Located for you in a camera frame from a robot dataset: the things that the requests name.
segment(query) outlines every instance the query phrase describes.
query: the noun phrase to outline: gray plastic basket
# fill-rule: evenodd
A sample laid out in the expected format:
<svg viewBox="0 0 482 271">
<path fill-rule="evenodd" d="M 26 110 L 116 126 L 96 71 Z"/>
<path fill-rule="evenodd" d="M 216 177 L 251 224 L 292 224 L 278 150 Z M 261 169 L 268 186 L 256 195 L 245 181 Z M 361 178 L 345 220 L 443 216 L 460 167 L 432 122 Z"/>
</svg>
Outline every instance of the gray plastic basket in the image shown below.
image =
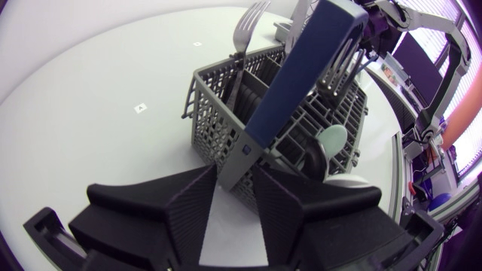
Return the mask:
<svg viewBox="0 0 482 271">
<path fill-rule="evenodd" d="M 205 163 L 217 164 L 218 173 L 245 129 L 245 123 L 278 72 L 278 62 L 282 57 L 281 46 L 247 55 L 246 71 L 233 111 L 223 103 L 223 98 L 236 77 L 235 60 L 226 59 L 194 72 L 182 117 L 193 119 L 191 143 Z M 352 166 L 356 166 L 360 154 L 357 147 L 363 120 L 368 113 L 366 101 L 367 96 L 353 83 L 344 100 L 334 110 L 324 102 L 322 91 L 314 88 L 264 150 L 258 163 L 267 163 L 273 168 L 303 175 L 298 167 L 304 158 L 304 142 L 307 137 L 317 136 L 330 125 L 342 124 L 348 131 L 348 140 L 344 149 L 330 160 L 329 174 L 350 172 Z M 253 212 L 257 212 L 251 170 L 236 183 L 231 193 Z"/>
</svg>

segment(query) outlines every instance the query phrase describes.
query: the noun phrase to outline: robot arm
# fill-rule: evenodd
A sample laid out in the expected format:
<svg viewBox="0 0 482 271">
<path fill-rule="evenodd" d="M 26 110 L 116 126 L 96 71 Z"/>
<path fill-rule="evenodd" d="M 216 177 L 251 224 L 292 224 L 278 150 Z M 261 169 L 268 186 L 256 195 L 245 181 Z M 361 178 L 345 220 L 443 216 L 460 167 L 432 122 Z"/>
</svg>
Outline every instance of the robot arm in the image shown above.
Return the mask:
<svg viewBox="0 0 482 271">
<path fill-rule="evenodd" d="M 444 32 L 449 42 L 449 67 L 438 91 L 428 108 L 424 108 L 416 119 L 416 129 L 424 142 L 438 130 L 439 120 L 459 86 L 460 78 L 467 72 L 471 53 L 467 41 L 456 25 L 447 18 L 415 11 L 388 0 L 378 0 L 364 5 L 378 7 L 389 23 L 399 31 L 418 28 Z"/>
</svg>

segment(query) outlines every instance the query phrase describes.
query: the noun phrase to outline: cable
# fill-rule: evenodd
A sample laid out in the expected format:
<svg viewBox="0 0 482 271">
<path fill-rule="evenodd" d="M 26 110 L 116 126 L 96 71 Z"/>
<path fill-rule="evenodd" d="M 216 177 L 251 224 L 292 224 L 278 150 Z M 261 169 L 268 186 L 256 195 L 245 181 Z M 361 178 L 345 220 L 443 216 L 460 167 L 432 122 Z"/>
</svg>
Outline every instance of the cable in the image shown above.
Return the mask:
<svg viewBox="0 0 482 271">
<path fill-rule="evenodd" d="M 401 21 L 402 22 L 407 22 L 407 17 L 405 16 L 405 12 L 403 10 L 403 8 L 401 8 L 401 6 L 397 3 L 396 0 L 391 0 L 393 5 L 395 6 L 395 8 L 397 9 L 398 13 L 400 14 L 400 18 L 401 18 Z"/>
</svg>

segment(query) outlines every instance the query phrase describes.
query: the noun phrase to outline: orange object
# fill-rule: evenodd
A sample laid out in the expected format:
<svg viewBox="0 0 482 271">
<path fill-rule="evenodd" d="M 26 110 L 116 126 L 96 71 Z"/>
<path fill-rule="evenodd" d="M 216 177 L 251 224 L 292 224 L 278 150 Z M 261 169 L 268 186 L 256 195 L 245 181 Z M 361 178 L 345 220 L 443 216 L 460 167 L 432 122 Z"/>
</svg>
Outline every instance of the orange object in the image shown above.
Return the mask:
<svg viewBox="0 0 482 271">
<path fill-rule="evenodd" d="M 479 66 L 475 79 L 468 88 L 462 101 L 447 118 L 447 129 L 442 138 L 442 149 L 446 151 L 464 133 L 482 108 L 482 65 Z"/>
<path fill-rule="evenodd" d="M 413 188 L 413 182 L 412 181 L 408 182 L 408 190 L 410 191 L 410 193 L 412 195 L 414 195 L 414 196 L 416 195 L 416 191 L 415 191 L 415 188 Z"/>
</svg>

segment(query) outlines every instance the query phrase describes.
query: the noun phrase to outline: kitchen utensil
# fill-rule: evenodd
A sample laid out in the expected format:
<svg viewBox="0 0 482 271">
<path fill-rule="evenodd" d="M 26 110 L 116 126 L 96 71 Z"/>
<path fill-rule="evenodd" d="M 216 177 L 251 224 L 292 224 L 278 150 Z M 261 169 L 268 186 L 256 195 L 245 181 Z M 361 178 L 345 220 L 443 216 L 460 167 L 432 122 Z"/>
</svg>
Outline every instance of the kitchen utensil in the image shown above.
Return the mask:
<svg viewBox="0 0 482 271">
<path fill-rule="evenodd" d="M 321 132 L 316 138 L 320 144 L 323 145 L 326 157 L 330 160 L 345 146 L 346 140 L 348 139 L 348 132 L 345 126 L 335 124 L 325 129 L 325 131 Z"/>
<path fill-rule="evenodd" d="M 299 0 L 296 4 L 296 7 L 294 8 L 293 23 L 289 29 L 288 35 L 286 36 L 285 59 L 288 58 L 291 49 L 293 49 L 294 44 L 300 37 L 301 30 L 304 25 L 304 20 L 307 17 L 307 11 L 309 7 L 308 1 L 309 0 Z"/>
<path fill-rule="evenodd" d="M 310 137 L 305 147 L 302 173 L 312 180 L 323 181 L 328 177 L 329 159 L 318 139 Z"/>
<path fill-rule="evenodd" d="M 226 106 L 230 109 L 234 109 L 234 104 L 236 102 L 236 96 L 241 85 L 241 79 L 243 78 L 244 72 L 244 59 L 246 58 L 246 49 L 248 49 L 249 42 L 251 41 L 251 36 L 255 30 L 256 24 L 263 15 L 264 11 L 271 4 L 270 1 L 262 1 L 254 3 L 241 17 L 239 20 L 233 35 L 234 47 L 237 51 L 237 58 L 239 59 L 239 67 L 236 75 L 236 80 L 234 81 L 233 89 L 229 95 Z"/>
</svg>

